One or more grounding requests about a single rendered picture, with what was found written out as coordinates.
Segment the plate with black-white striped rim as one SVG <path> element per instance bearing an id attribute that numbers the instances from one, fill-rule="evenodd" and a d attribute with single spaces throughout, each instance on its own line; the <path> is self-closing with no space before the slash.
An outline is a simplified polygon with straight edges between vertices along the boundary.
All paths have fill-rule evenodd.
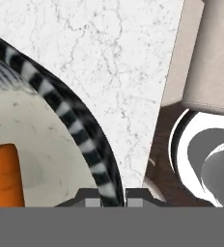
<path id="1" fill-rule="evenodd" d="M 1 38 L 0 143 L 17 147 L 28 206 L 63 205 L 81 188 L 102 206 L 125 204 L 114 153 L 89 108 Z"/>

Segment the orange carrot with green top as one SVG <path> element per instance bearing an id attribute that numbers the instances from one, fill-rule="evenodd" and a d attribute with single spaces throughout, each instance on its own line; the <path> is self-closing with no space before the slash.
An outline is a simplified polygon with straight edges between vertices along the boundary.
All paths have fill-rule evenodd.
<path id="1" fill-rule="evenodd" d="M 15 144 L 0 144 L 0 207 L 25 207 Z"/>

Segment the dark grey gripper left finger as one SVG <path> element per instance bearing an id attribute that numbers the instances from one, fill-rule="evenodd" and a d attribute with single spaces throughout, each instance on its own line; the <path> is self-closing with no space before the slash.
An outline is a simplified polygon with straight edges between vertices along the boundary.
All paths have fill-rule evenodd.
<path id="1" fill-rule="evenodd" d="M 72 199 L 60 203 L 59 206 L 101 207 L 101 200 L 97 189 L 80 188 Z"/>

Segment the beige rounded block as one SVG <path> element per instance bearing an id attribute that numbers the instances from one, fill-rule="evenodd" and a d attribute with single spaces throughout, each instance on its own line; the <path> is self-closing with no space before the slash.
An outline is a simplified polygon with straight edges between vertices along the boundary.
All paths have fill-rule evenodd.
<path id="1" fill-rule="evenodd" d="M 194 111 L 224 115 L 224 0 L 204 2 L 182 104 Z"/>

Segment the white and black round thing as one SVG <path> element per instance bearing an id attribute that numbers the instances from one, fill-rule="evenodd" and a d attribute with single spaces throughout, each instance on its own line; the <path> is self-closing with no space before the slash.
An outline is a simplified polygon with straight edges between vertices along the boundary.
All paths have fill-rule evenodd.
<path id="1" fill-rule="evenodd" d="M 187 191 L 224 207 L 224 116 L 184 111 L 172 128 L 168 154 Z"/>

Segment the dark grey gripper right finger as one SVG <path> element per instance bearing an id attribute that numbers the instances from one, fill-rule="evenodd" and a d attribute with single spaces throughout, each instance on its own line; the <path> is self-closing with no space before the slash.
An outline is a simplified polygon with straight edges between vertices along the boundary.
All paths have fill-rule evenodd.
<path id="1" fill-rule="evenodd" d="M 155 206 L 167 206 L 165 202 L 156 199 L 148 188 L 127 188 L 126 189 L 126 206 L 143 207 L 144 203 L 150 203 Z"/>

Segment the beige cupboard front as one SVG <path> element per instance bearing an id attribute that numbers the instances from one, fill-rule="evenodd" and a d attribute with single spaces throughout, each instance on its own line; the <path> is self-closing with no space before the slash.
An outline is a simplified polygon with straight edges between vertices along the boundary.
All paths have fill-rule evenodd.
<path id="1" fill-rule="evenodd" d="M 182 100 L 182 93 L 196 42 L 204 0 L 184 0 L 161 106 Z"/>

